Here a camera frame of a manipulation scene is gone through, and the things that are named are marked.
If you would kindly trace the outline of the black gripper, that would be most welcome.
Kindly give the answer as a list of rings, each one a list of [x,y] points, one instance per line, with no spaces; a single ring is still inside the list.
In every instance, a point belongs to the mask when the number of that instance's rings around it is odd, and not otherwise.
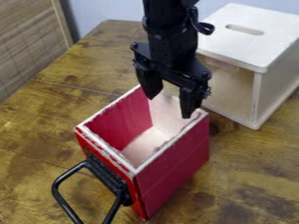
[[[169,81],[181,88],[182,118],[190,119],[202,101],[211,95],[210,69],[197,59],[198,32],[166,36],[149,35],[147,42],[134,42],[137,78],[146,97],[153,100]]]

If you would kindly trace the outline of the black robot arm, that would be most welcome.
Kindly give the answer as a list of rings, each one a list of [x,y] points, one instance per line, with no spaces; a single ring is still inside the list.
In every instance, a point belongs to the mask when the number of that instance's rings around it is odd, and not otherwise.
[[[211,94],[211,70],[197,58],[199,36],[215,26],[199,20],[201,0],[143,0],[149,41],[131,44],[137,78],[146,96],[155,98],[170,82],[181,89],[182,117],[189,119]]]

